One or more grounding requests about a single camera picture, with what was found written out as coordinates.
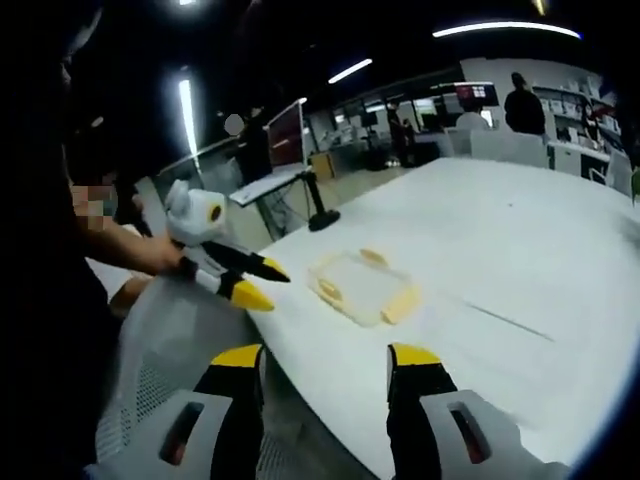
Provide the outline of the person's left hand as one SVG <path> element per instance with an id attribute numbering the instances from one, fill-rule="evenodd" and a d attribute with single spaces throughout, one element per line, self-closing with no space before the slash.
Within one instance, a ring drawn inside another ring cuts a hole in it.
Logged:
<path id="1" fill-rule="evenodd" d="M 182 250 L 167 235 L 145 237 L 142 240 L 140 271 L 155 276 L 178 268 Z"/>

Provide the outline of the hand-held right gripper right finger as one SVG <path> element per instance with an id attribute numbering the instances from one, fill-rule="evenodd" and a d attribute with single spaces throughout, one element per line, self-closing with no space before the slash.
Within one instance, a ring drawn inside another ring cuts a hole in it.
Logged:
<path id="1" fill-rule="evenodd" d="M 567 479 L 522 444 L 513 419 L 454 383 L 434 353 L 387 347 L 387 434 L 396 479 Z"/>

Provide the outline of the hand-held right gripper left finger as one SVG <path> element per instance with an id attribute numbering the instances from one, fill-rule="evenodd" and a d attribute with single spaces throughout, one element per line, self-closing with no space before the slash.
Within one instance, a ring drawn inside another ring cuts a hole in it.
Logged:
<path id="1" fill-rule="evenodd" d="M 263 350 L 250 344 L 219 353 L 193 388 L 142 364 L 112 396 L 85 478 L 255 478 L 264 435 Z"/>

